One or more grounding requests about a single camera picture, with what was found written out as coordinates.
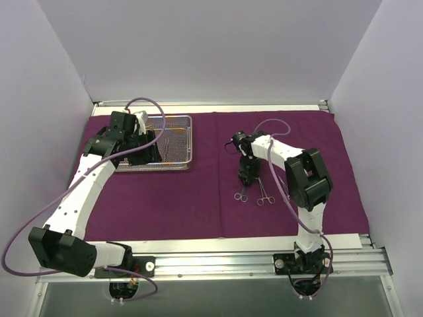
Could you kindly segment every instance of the white wall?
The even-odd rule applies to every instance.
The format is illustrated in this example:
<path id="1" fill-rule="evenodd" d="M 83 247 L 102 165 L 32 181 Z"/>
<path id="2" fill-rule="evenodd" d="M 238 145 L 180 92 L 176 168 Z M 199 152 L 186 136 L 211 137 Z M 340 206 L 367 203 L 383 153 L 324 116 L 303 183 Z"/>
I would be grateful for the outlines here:
<path id="1" fill-rule="evenodd" d="M 331 106 L 406 316 L 423 301 L 423 2 L 383 0 Z"/>
<path id="2" fill-rule="evenodd" d="M 0 1 L 0 248 L 66 187 L 92 103 L 35 1 Z M 39 265 L 22 234 L 7 262 Z M 2 316 L 24 316 L 34 279 L 0 269 Z"/>
<path id="3" fill-rule="evenodd" d="M 39 0 L 93 100 L 328 99 L 381 0 Z"/>

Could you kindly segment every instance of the forceps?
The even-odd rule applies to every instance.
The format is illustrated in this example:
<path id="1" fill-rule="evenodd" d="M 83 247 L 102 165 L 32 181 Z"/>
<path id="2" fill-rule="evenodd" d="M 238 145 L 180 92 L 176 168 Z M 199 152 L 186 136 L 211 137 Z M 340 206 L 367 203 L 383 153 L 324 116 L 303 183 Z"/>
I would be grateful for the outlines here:
<path id="1" fill-rule="evenodd" d="M 235 200 L 241 200 L 243 203 L 246 203 L 247 200 L 249 200 L 248 196 L 245 195 L 245 191 L 247 190 L 247 187 L 244 186 L 243 190 L 241 190 L 240 193 L 236 193 L 233 197 Z"/>
<path id="2" fill-rule="evenodd" d="M 275 203 L 275 197 L 273 196 L 268 197 L 266 192 L 264 191 L 262 180 L 260 179 L 260 177 L 257 179 L 258 179 L 258 185 L 260 185 L 260 191 L 262 192 L 262 197 L 257 199 L 257 205 L 263 206 L 265 199 L 267 199 L 269 203 Z"/>

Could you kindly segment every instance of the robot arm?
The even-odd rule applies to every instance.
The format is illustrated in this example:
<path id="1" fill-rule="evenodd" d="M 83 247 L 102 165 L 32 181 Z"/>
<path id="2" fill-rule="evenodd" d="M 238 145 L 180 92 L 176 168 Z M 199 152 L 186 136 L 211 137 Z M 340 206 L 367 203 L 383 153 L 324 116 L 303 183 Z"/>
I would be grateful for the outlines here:
<path id="1" fill-rule="evenodd" d="M 30 245 L 41 266 L 78 276 L 86 276 L 92 268 L 105 265 L 130 269 L 132 250 L 129 246 L 113 242 L 89 244 L 83 240 L 85 228 L 103 186 L 119 162 L 124 159 L 136 165 L 161 162 L 157 145 L 108 160 L 91 174 L 85 173 L 105 157 L 152 141 L 155 134 L 153 130 L 145 130 L 146 119 L 145 112 L 138 115 L 113 112 L 110 125 L 88 140 L 71 184 L 80 177 L 85 179 L 63 198 L 42 229 L 34 227 L 29 234 Z"/>
<path id="2" fill-rule="evenodd" d="M 263 131 L 246 135 L 236 133 L 232 142 L 242 153 L 238 176 L 248 186 L 258 177 L 260 160 L 268 160 L 271 136 Z M 322 231 L 323 211 L 333 185 L 318 150 L 303 150 L 273 139 L 271 160 L 286 172 L 288 191 L 298 206 L 300 220 L 311 230 Z M 323 245 L 318 234 L 311 234 L 299 226 L 296 246 L 304 254 L 318 252 Z"/>

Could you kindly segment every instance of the wire mesh basket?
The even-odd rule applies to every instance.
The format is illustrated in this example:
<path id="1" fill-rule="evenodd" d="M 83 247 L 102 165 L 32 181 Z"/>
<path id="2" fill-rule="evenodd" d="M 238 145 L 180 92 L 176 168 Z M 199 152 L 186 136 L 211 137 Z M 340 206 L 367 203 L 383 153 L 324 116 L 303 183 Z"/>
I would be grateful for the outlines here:
<path id="1" fill-rule="evenodd" d="M 161 116 L 149 116 L 146 129 L 153 129 L 156 135 L 161 130 Z M 148 170 L 187 170 L 192 161 L 192 118 L 190 116 L 166 116 L 166 128 L 157 146 L 162 158 L 160 163 L 129 166 L 124 160 L 118 172 L 144 172 Z"/>

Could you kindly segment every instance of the purple cloth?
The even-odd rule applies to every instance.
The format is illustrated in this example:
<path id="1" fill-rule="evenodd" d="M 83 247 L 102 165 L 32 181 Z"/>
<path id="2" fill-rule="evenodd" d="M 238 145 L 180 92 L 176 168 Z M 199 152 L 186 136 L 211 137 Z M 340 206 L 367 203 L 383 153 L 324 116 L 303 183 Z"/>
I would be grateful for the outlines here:
<path id="1" fill-rule="evenodd" d="M 276 203 L 265 202 L 257 183 L 248 190 L 248 202 L 235 201 L 240 192 L 239 155 L 223 145 L 240 130 L 252 133 L 263 120 L 279 118 L 290 124 L 291 134 L 279 137 L 293 147 L 319 149 L 334 183 L 325 209 L 327 234 L 368 233 L 369 225 L 342 135 L 334 116 L 319 111 L 243 112 L 192 114 L 193 161 L 180 172 L 114 173 L 91 213 L 86 240 L 164 240 L 238 238 L 296 235 L 298 225 L 284 205 L 269 168 L 262 163 L 260 177 Z M 108 116 L 91 117 L 83 136 L 87 139 L 108 125 Z M 269 122 L 268 133 L 286 127 Z"/>

